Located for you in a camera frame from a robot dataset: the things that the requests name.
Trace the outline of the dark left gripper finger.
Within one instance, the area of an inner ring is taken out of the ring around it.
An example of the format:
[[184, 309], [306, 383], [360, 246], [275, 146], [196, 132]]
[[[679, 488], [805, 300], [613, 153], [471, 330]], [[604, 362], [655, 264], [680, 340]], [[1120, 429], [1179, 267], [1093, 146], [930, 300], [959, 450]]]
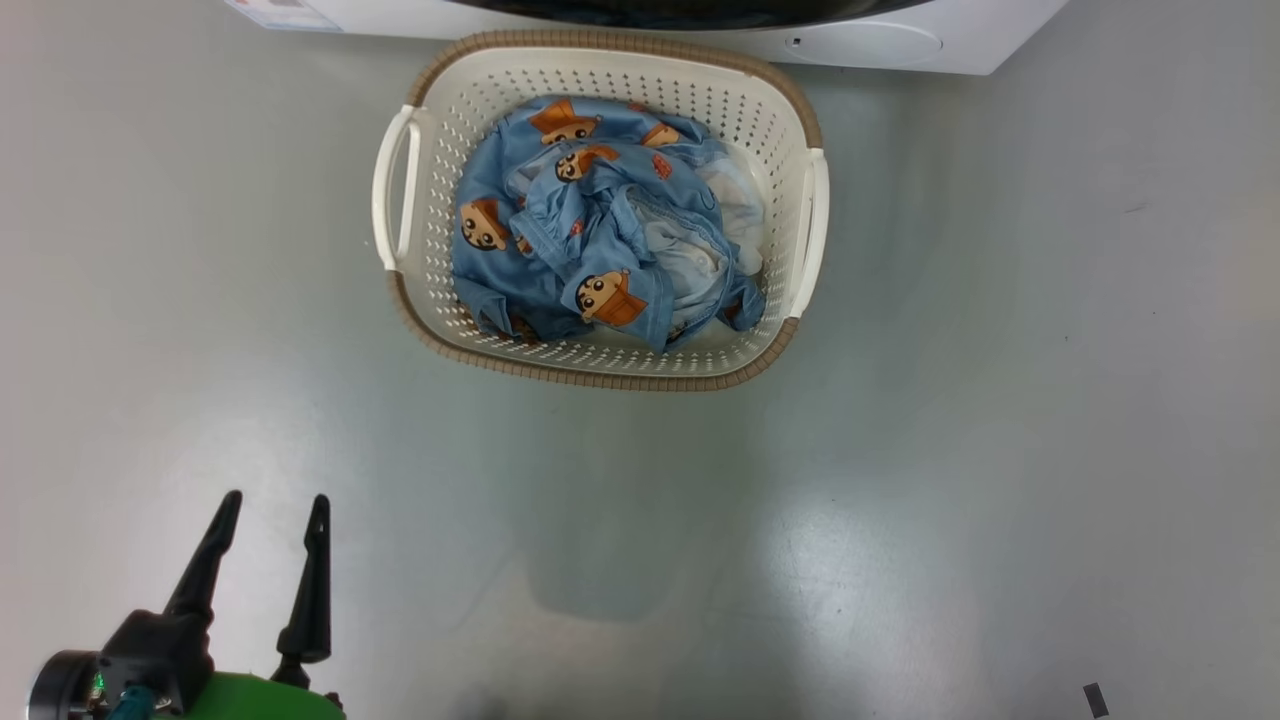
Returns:
[[212, 624], [212, 597], [221, 560], [236, 537], [242, 501], [238, 489], [225, 493], [163, 610], [165, 616], [197, 618], [204, 626]]
[[325, 495], [314, 498], [303, 546], [303, 571], [289, 621], [276, 641], [280, 662], [271, 680], [307, 691], [305, 669], [332, 656], [332, 507]]

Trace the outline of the white washing machine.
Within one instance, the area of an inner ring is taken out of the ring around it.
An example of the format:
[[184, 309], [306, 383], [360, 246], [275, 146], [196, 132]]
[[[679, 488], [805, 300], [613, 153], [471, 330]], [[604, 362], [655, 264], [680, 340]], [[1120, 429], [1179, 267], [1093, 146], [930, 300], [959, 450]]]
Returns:
[[[337, 35], [452, 41], [489, 31], [609, 31], [607, 27], [507, 15], [447, 0], [307, 0], [307, 3], [344, 31]], [[932, 59], [910, 67], [882, 70], [988, 76], [1066, 4], [1068, 0], [933, 0], [900, 12], [813, 26], [886, 22], [916, 27], [940, 37], [943, 42], [941, 51]], [[823, 67], [797, 61], [786, 53], [785, 40], [790, 33], [805, 27], [810, 26], [698, 32], [630, 29], [628, 33], [730, 50], [771, 63]]]

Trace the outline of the white garment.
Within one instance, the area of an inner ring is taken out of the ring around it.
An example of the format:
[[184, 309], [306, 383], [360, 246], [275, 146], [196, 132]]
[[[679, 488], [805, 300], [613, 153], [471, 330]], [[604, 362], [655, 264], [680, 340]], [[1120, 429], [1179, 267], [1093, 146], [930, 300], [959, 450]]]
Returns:
[[[758, 275], [763, 266], [764, 202], [745, 156], [733, 150], [714, 151], [707, 160], [691, 160], [698, 177], [716, 196], [726, 240], [736, 247], [735, 268]], [[632, 201], [648, 251], [667, 273], [672, 287], [672, 322], [667, 341], [673, 343], [716, 318], [713, 313], [731, 272], [727, 254], [705, 234], [671, 211]]]

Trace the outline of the blue cartoon print garment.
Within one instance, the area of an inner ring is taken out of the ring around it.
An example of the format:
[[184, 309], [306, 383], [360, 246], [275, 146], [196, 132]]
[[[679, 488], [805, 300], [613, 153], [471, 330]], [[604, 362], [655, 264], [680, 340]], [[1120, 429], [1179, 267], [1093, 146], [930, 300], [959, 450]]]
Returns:
[[[467, 160], [452, 229], [454, 293], [484, 333], [522, 342], [613, 331], [657, 354], [712, 325], [753, 329], [758, 275], [736, 272], [716, 196], [691, 167], [728, 150], [704, 124], [637, 104], [536, 97]], [[716, 318], [669, 343], [672, 287], [632, 201], [667, 210], [727, 254]]]

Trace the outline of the cream plastic laundry basket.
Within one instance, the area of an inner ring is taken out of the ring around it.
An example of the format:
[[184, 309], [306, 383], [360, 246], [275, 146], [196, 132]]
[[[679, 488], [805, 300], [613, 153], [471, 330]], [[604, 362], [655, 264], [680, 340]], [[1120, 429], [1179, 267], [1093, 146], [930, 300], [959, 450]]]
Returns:
[[[454, 192], [492, 127], [547, 95], [637, 102], [696, 120], [748, 165], [765, 220], [765, 309], [751, 331], [709, 331], [654, 354], [612, 331], [524, 343], [476, 328], [452, 282]], [[790, 346], [820, 275], [831, 200], [817, 114], [769, 63], [653, 35], [507, 29], [456, 41], [415, 79], [378, 151], [371, 217], [390, 299], [431, 351], [532, 380], [690, 393], [740, 386]]]

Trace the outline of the blue energy label sticker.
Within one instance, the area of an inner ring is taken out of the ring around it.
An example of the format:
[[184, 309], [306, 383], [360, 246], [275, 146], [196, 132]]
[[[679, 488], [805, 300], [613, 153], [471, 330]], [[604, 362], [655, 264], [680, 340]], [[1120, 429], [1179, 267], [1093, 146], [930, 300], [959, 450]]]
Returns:
[[332, 19], [307, 0], [223, 0], [228, 6], [266, 29], [343, 33]]

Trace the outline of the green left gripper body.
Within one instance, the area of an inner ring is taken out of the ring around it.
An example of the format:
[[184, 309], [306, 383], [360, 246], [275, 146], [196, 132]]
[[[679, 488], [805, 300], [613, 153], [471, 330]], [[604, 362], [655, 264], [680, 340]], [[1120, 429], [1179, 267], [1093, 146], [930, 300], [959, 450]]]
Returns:
[[330, 698], [252, 674], [215, 673], [193, 705], [152, 720], [347, 720]]

